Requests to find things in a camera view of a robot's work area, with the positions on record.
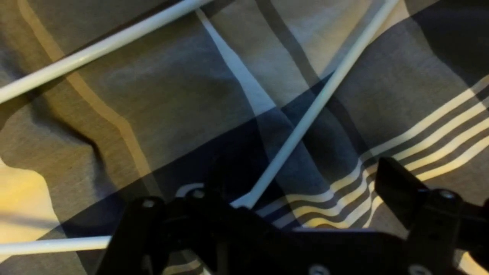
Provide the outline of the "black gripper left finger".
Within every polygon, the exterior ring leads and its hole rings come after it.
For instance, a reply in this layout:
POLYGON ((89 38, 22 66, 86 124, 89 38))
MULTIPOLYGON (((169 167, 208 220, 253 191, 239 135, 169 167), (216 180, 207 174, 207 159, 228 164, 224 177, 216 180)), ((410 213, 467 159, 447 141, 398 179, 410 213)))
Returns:
POLYGON ((221 187, 207 187, 205 184, 189 184, 181 187, 173 200, 173 211, 184 214, 225 214, 233 206, 225 199, 221 187))

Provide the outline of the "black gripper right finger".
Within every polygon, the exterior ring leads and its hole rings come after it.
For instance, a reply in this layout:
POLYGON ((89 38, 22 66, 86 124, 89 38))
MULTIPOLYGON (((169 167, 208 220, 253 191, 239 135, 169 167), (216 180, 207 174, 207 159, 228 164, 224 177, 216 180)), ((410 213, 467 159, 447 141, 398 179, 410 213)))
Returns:
POLYGON ((393 158, 380 159, 375 190, 407 229, 415 225, 430 196, 442 211, 456 209, 462 202, 453 191, 430 190, 393 158))

